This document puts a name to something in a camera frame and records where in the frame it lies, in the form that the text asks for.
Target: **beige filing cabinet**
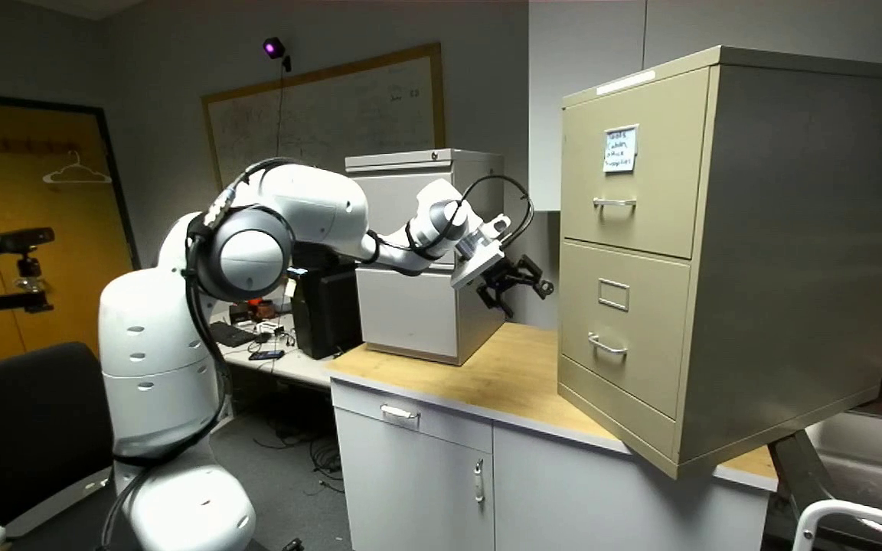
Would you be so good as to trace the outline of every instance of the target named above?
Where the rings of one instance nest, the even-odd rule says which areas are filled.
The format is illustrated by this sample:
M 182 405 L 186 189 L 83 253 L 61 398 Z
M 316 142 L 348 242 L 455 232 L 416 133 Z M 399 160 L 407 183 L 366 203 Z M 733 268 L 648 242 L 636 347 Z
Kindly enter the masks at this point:
M 395 232 L 416 213 L 416 191 L 448 176 L 465 191 L 476 176 L 498 173 L 498 156 L 476 149 L 401 149 L 348 156 L 346 173 L 366 197 L 366 216 L 375 232 Z M 491 221 L 501 212 L 501 183 L 491 180 L 469 197 L 472 207 Z M 501 324 L 501 308 L 488 308 L 475 284 L 450 284 L 452 257 L 441 257 L 427 271 L 401 275 L 395 268 L 359 265 L 362 339 L 375 350 L 461 364 Z
M 882 66 L 703 48 L 563 97 L 559 393 L 679 476 L 875 398 Z

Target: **wall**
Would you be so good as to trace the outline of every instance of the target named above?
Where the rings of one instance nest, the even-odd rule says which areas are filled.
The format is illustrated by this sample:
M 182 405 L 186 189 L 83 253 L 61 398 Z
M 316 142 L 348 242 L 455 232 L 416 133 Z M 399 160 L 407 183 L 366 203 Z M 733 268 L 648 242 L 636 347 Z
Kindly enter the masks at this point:
M 882 60 L 882 0 L 528 0 L 528 176 L 559 212 L 559 97 L 699 48 Z
M 507 173 L 524 180 L 521 2 L 140 2 L 106 24 L 106 42 L 119 83 L 114 133 L 145 259 L 156 257 L 181 212 L 201 207 L 218 191 L 201 93 L 279 78 L 279 63 L 260 56 L 268 32 L 287 42 L 298 72 L 441 40 L 448 141 L 501 154 Z M 548 216 L 537 216 L 521 245 L 537 242 L 534 257 L 545 257 L 551 226 Z M 551 326 L 554 301 L 534 302 L 525 293 L 507 293 L 517 319 Z
M 101 24 L 0 0 L 0 93 L 106 111 L 134 238 L 149 263 L 169 222 L 218 189 L 201 93 L 275 78 L 279 66 L 256 56 L 268 32 L 291 45 L 293 70 L 441 40 L 450 142 L 505 154 L 510 173 L 525 176 L 521 0 L 149 0 Z M 537 213 L 521 238 L 551 277 L 558 226 L 558 213 Z M 510 301 L 521 321 L 554 326 L 554 296 L 517 288 Z
M 0 0 L 0 93 L 103 106 L 99 24 Z

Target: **white cabinet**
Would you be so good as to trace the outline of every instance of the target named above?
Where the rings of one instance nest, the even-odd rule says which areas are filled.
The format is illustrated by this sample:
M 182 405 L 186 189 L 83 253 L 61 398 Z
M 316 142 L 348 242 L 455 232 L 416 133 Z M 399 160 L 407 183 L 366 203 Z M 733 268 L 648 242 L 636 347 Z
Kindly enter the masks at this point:
M 668 481 L 634 455 L 493 428 L 496 548 L 703 548 L 763 543 L 769 500 L 711 476 Z
M 333 380 L 356 551 L 753 551 L 769 487 Z
M 491 426 L 333 385 L 356 551 L 493 548 Z

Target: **camera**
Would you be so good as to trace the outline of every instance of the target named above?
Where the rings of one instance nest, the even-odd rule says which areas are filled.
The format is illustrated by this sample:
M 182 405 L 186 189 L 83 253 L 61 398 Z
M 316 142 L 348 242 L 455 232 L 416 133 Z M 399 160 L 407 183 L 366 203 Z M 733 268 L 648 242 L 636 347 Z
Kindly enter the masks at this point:
M 30 253 L 35 245 L 51 242 L 51 226 L 26 226 L 0 232 L 0 253 Z

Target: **whiteboard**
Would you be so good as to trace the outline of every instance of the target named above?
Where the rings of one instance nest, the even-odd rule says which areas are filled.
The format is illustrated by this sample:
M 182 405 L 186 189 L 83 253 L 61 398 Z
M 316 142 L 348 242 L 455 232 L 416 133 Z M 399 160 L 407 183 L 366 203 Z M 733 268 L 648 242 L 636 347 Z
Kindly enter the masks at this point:
M 441 42 L 201 97 L 218 180 L 267 156 L 343 172 L 346 156 L 441 146 Z

